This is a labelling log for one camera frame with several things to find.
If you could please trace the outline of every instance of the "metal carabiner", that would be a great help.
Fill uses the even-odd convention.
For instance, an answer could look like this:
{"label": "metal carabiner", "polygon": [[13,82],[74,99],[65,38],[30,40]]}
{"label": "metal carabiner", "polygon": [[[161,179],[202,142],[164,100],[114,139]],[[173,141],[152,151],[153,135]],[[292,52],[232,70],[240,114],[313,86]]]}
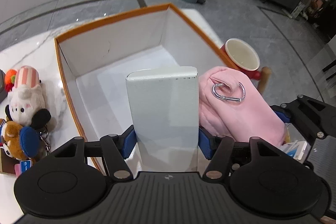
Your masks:
{"label": "metal carabiner", "polygon": [[219,87],[219,86],[227,86],[225,85],[224,83],[219,83],[219,84],[214,84],[212,86],[212,94],[218,98],[218,99],[221,99],[221,100],[224,100],[224,101],[234,101],[234,102],[242,102],[245,98],[245,88],[243,86],[242,83],[239,82],[239,86],[241,88],[241,90],[243,91],[243,96],[242,98],[235,98],[235,97],[226,97],[224,95],[219,95],[216,91],[216,88]]}
{"label": "metal carabiner", "polygon": [[40,133],[40,140],[43,142],[43,145],[44,145],[44,149],[47,153],[47,155],[50,154],[50,144],[49,142],[46,140],[48,135],[49,135],[49,132],[48,132],[48,127],[47,125],[45,125],[43,128],[41,128],[41,131],[39,132]]}

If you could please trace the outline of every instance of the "gray floor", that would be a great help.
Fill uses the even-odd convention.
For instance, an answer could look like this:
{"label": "gray floor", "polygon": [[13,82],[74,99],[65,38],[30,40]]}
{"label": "gray floor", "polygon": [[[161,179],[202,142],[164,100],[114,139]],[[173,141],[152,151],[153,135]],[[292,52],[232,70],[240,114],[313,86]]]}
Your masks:
{"label": "gray floor", "polygon": [[[182,0],[144,1],[147,5],[171,2],[179,8],[195,8],[223,41],[236,37],[251,44],[260,57],[261,66],[268,66],[273,71],[263,94],[268,104],[290,102],[298,94],[321,99],[316,86],[324,92],[323,96],[328,99],[332,97],[326,91],[330,83],[325,83],[325,77],[321,76],[320,71],[335,56],[304,20],[291,20],[261,9],[271,6],[259,0],[206,0],[204,5]],[[0,24],[0,50],[77,20],[93,19],[138,7],[137,0],[56,0]]]}

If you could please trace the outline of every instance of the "red cup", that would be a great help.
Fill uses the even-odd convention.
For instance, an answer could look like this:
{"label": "red cup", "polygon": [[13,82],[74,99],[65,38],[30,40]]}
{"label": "red cup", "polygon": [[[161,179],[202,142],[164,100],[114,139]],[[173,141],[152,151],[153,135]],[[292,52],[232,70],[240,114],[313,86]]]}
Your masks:
{"label": "red cup", "polygon": [[238,38],[230,38],[221,47],[229,58],[239,67],[240,71],[250,79],[260,80],[260,59],[257,52],[245,41]]}

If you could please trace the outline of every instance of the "plush toy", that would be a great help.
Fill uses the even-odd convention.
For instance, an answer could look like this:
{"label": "plush toy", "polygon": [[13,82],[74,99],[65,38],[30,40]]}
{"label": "plush toy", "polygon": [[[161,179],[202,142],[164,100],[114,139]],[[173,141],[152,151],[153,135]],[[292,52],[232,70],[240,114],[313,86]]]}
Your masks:
{"label": "plush toy", "polygon": [[51,119],[50,112],[45,108],[39,74],[32,67],[23,66],[18,70],[12,91],[8,92],[8,100],[5,112],[10,121],[37,130]]}
{"label": "plush toy", "polygon": [[5,153],[17,160],[32,160],[40,150],[40,137],[31,127],[23,127],[16,122],[0,119],[1,142]]}

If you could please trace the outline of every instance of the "pink towel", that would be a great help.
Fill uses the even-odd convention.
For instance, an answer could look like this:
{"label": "pink towel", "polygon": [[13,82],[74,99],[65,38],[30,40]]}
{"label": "pink towel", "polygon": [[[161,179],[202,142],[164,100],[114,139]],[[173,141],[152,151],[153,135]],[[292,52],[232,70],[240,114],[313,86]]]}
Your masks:
{"label": "pink towel", "polygon": [[[241,98],[243,93],[239,82],[245,88],[242,102],[223,101],[212,94],[214,84],[220,95]],[[285,138],[285,124],[272,111],[251,80],[242,72],[215,67],[199,78],[199,123],[212,135],[227,135],[238,142],[248,142],[258,136],[274,146]]]}

